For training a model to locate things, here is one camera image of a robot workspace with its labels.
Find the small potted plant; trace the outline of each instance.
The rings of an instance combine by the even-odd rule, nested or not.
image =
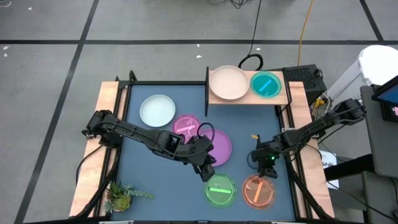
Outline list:
[[[104,204],[106,212],[124,212],[132,202],[132,197],[145,197],[153,199],[154,196],[140,190],[133,190],[132,185],[122,186],[121,182],[116,184],[111,182],[109,189],[106,189],[106,202]]]

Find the green plate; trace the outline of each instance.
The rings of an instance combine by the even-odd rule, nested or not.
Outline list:
[[[257,95],[271,98],[280,93],[282,84],[271,72],[257,72],[251,78],[251,88]]]
[[[217,208],[230,206],[236,195],[235,182],[224,174],[215,174],[205,186],[205,197],[210,205]]]

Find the purple plate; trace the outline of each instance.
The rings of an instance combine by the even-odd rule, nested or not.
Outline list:
[[[196,117],[189,114],[181,115],[174,121],[173,132],[183,134],[186,143],[192,136],[197,134],[199,125],[199,120]]]
[[[211,139],[213,131],[211,129],[206,129],[201,131],[199,134],[204,134]],[[231,140],[229,140],[229,137],[224,132],[216,129],[213,145],[214,149],[210,151],[209,154],[216,158],[217,162],[212,164],[212,166],[215,167],[223,165],[229,159],[232,152]]]

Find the beige bowl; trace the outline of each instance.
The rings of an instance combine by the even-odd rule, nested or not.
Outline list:
[[[224,100],[237,100],[250,87],[249,77],[238,67],[225,65],[214,70],[209,77],[211,91]]]

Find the yellow cable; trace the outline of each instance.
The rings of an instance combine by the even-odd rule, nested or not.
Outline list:
[[[308,20],[308,17],[309,17],[309,15],[310,15],[310,12],[311,12],[312,3],[313,3],[313,0],[311,0],[310,7],[308,8],[307,15],[305,16],[305,21],[304,21],[303,30],[301,31],[300,43],[298,44],[298,59],[297,59],[297,66],[300,65],[301,42],[303,41],[304,30],[305,30],[305,26],[307,25],[307,20]]]

